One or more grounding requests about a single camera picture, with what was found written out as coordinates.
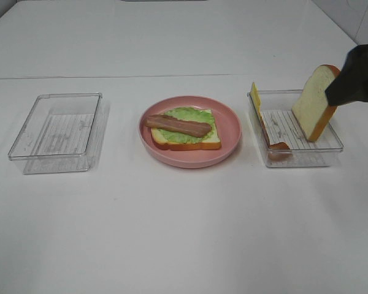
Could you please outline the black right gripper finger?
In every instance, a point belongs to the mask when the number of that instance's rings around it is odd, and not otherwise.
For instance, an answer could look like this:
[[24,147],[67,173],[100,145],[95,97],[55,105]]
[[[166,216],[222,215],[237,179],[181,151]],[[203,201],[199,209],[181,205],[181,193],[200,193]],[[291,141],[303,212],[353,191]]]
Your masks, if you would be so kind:
[[368,103],[368,44],[350,50],[339,75],[325,90],[330,106]]

